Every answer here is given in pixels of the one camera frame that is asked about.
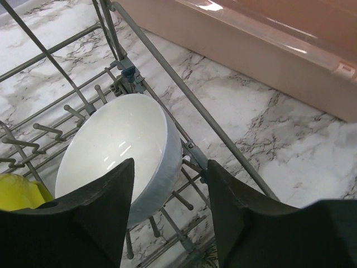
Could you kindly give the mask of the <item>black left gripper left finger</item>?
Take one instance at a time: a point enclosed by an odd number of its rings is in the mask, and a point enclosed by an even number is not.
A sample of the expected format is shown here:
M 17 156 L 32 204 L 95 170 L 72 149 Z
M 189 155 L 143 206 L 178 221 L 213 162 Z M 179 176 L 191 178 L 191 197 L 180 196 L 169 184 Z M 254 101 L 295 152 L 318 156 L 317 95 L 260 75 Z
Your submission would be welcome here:
M 1 211 L 2 267 L 119 267 L 134 160 L 36 209 Z

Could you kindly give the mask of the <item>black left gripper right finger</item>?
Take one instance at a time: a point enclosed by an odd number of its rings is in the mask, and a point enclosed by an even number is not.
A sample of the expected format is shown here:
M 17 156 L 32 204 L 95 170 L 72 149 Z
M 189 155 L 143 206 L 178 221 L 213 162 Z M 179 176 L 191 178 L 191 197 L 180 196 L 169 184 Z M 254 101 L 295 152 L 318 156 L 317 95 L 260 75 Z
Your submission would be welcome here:
M 220 267 L 355 267 L 356 201 L 276 201 L 208 162 Z

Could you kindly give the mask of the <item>grey wire dish rack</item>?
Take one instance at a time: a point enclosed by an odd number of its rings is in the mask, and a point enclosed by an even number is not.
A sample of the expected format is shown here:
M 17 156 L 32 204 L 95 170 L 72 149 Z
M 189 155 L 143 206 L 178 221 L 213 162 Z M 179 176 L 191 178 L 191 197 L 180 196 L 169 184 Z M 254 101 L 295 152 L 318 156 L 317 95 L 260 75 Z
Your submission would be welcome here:
M 16 139 L 13 136 L 13 130 L 2 123 L 2 143 L 13 145 L 20 156 L 19 159 L 15 159 L 13 155 L 1 158 L 2 162 L 8 164 L 9 170 L 14 171 L 27 167 L 30 173 L 38 178 L 37 167 L 32 165 L 32 159 L 47 153 L 53 146 L 66 142 L 70 138 L 72 140 L 70 145 L 60 150 L 63 159 L 56 179 L 56 196 L 68 193 L 76 186 L 81 186 L 85 181 L 105 174 L 123 160 L 132 157 L 136 162 L 136 177 L 131 213 L 128 220 L 129 229 L 145 220 L 152 220 L 156 212 L 164 211 L 165 203 L 170 199 L 175 198 L 188 208 L 191 207 L 191 204 L 182 199 L 173 187 L 182 165 L 187 165 L 197 171 L 205 170 L 207 158 L 193 143 L 155 92 L 140 78 L 138 69 L 125 55 L 118 42 L 109 15 L 109 11 L 118 10 L 167 74 L 262 189 L 263 193 L 274 198 L 275 193 L 272 189 L 255 171 L 254 167 L 233 144 L 232 140 L 194 96 L 184 81 L 179 78 L 124 8 L 117 2 L 94 1 L 93 4 L 100 24 L 72 36 L 56 47 L 47 49 L 9 3 L 7 1 L 1 2 L 8 14 L 41 51 L 35 58 L 3 74 L 1 80 L 12 77 L 43 58 L 47 58 L 59 72 L 63 72 L 63 68 L 53 58 L 53 53 L 91 33 L 94 29 L 100 28 L 103 30 L 109 47 L 117 60 L 116 67 L 123 69 L 122 75 L 114 78 L 114 82 L 126 81 L 122 95 L 112 101 L 107 101 L 101 88 L 96 87 L 98 97 L 103 101 L 101 108 L 95 108 L 94 102 L 88 101 L 82 94 L 81 87 L 72 84 L 73 93 L 81 99 L 83 107 L 80 110 L 73 109 L 70 106 L 64 108 L 71 117 L 78 118 L 76 127 L 69 132 L 62 132 L 58 125 L 34 124 L 34 128 L 40 130 L 43 135 L 49 132 L 55 134 L 54 140 L 46 146 L 41 146 L 37 140 L 22 141 Z

